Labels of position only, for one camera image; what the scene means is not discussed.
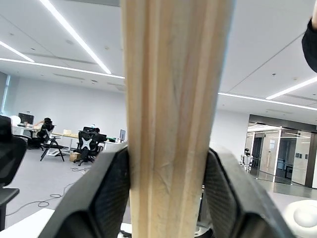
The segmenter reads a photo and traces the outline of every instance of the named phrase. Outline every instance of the wooden plank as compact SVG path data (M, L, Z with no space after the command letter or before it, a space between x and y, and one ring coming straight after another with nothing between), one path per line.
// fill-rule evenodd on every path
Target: wooden plank
M192 238L233 0L123 0L134 238Z

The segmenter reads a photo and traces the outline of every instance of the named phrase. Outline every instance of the chair leg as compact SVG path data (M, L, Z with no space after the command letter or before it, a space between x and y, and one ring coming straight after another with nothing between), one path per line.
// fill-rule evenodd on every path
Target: chair leg
M44 151L43 154L41 155L41 160L40 160L40 161L43 160L43 158L45 157L45 155L46 155L46 153L47 153L48 150L49 150L49 148L46 148L46 149L45 149L45 151Z
M63 160L63 162L65 162L64 157L63 157L63 154L62 154L61 150L60 150L60 149L58 149L58 150L59 150L59 153L60 153L61 159Z

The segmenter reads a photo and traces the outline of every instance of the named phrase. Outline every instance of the sleeve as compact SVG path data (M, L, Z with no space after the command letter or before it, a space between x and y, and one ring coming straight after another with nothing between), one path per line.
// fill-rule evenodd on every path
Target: sleeve
M302 46L308 65L313 71L317 72L317 31L313 29L312 20L307 25Z

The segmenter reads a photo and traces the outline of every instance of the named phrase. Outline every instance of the black office chair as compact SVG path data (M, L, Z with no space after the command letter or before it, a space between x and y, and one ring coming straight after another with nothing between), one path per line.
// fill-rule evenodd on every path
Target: black office chair
M75 152L80 153L80 159L82 160L78 166L81 166L83 162L94 162L95 157L100 153L102 147L98 146L99 134L96 132L80 131L78 133L77 150Z
M4 187L12 182L25 152L25 141L12 135L11 119L0 116L0 231L5 228L7 203L20 192L18 188Z
M49 149L58 149L59 153L56 154L56 156L60 155L63 162L65 162L64 157L63 157L63 153L61 151L61 149L63 149L64 147L59 145L58 142L56 141L57 139L60 139L60 137L59 136L52 136L50 138L49 132L53 131L54 127L55 126L52 125L49 128L50 131L48 131L47 127L45 125L42 125L41 130L37 133L37 138L41 141L41 143L43 144L43 147L45 148L43 154L41 155L40 161L43 160L43 158L46 156L46 153L49 151Z
M84 126L83 131L85 131L85 132L97 132L97 128Z

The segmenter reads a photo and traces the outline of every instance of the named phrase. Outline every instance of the ceiling light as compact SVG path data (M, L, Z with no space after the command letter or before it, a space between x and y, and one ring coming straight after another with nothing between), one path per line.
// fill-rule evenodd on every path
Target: ceiling light
M77 68L68 68L68 67L63 67L63 66L58 66L58 65L51 65L51 64L45 64L45 63L35 63L35 62L28 62L28 61L15 60L15 59L4 59L4 58L0 58L0 61L14 62L14 63L24 63L24 64L43 66L43 67L50 67L50 68L59 68L59 69L65 69L65 70L76 71L76 72L81 72L81 73L90 73L90 74L107 76L107 77L113 77L113 78L122 78L122 79L125 78L125 77L117 76L117 75L113 75L113 74L99 73L99 72L87 71L87 70L82 70L82 69L77 69Z
M13 53L17 54L18 56L21 56L22 58L26 59L29 62L34 62L34 60L30 59L29 57L25 56L24 54L22 54L21 52L17 51L16 49L8 46L6 43L0 41L0 45L7 48L8 50L12 51Z
M289 132L285 132L285 134L289 134L289 135L296 135L302 138L310 138L309 136L304 136L304 135L299 135L299 134L294 134L294 133L289 133Z
M253 98L253 97L241 96L241 95L230 94L230 93L218 93L218 94L223 95L223 96L228 96L228 97L243 98L243 99L249 99L249 100L254 100L254 101L259 101L259 102L274 103L274 104L285 105L285 106L290 106L290 107L295 107L295 108L302 108L302 109L317 111L317 108L311 108L311 107L295 105L295 104L290 104L290 103L282 103L282 102L277 102L277 101L272 101L272 100L267 100L267 99L262 99L262 98Z
M255 132L255 134L261 134L261 133L273 133L273 132L279 132L279 131L278 131L278 130L259 131L259 132Z
M287 89L285 89L283 91L280 91L278 93L275 93L275 94L267 97L266 99L271 100L273 98L277 98L277 97L282 96L282 95L284 95L286 93L290 93L292 91L295 91L295 90L297 90L299 88L305 87L305 86L310 85L310 84L315 83L315 82L317 82L317 77L312 78L310 80L307 80L305 82L299 83L299 84L297 84L297 85L295 85L293 87L287 88Z
M258 132L261 131L262 133L264 133L264 131L268 130L268 131L272 131L272 130L279 130L281 129L280 127L277 126L272 126L272 125L264 125L261 127L257 127L257 128L248 128L248 132Z
M310 139L310 137L308 137L308 138L301 138L301 137L295 137L295 136L281 136L280 138Z
M77 34L77 32L72 28L65 18L57 11L57 9L51 4L49 0L39 0L46 8L51 12L51 14L56 18L57 21L68 31L71 36L81 45L82 48L91 56L91 58L96 61L97 64L108 74L111 71L104 65L104 63L97 57L97 55L90 49L90 47L84 42L84 40Z

